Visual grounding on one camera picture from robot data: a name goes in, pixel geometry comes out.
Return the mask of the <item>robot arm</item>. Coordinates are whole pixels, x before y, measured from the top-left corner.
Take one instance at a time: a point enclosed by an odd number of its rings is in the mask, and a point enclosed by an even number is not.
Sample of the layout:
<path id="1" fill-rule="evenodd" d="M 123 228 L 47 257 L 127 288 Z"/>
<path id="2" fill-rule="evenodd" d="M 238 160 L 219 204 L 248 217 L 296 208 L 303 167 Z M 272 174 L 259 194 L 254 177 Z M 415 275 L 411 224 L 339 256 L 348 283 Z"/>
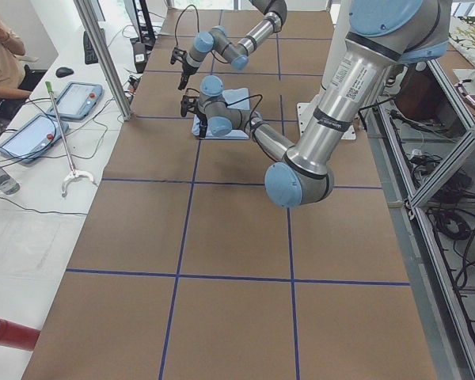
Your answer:
<path id="1" fill-rule="evenodd" d="M 206 76 L 194 108 L 217 137 L 246 130 L 271 159 L 264 183 L 270 200 L 292 208 L 316 203 L 333 190 L 329 159 L 387 67 L 426 62 L 448 46 L 448 1 L 354 1 L 348 10 L 346 51 L 297 142 L 251 110 L 231 108 L 223 83 Z"/>
<path id="2" fill-rule="evenodd" d="M 267 38 L 282 30 L 287 20 L 285 1 L 251 1 L 251 4 L 264 18 L 239 41 L 233 42 L 226 29 L 222 25 L 216 25 L 209 31 L 198 32 L 187 51 L 175 46 L 170 63 L 182 64 L 179 90 L 186 88 L 190 77 L 197 73 L 208 54 L 218 53 L 224 63 L 230 64 L 235 70 L 242 70 L 249 63 L 250 55 Z"/>

